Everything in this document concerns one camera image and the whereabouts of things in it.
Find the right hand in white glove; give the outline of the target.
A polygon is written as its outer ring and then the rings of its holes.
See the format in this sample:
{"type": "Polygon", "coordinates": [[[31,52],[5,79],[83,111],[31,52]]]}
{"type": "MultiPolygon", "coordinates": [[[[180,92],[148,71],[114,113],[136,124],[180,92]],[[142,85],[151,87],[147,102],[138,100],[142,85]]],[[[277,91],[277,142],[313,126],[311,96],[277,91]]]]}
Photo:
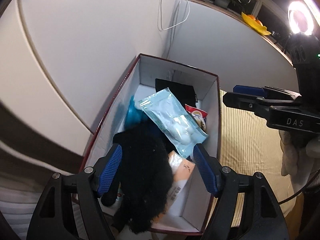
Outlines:
{"type": "Polygon", "coordinates": [[[295,147],[293,137],[287,131],[279,131],[280,147],[283,152],[281,175],[290,176],[293,191],[296,193],[307,182],[307,189],[319,186],[319,176],[313,176],[319,170],[319,137],[310,140],[303,148],[295,147]]]}

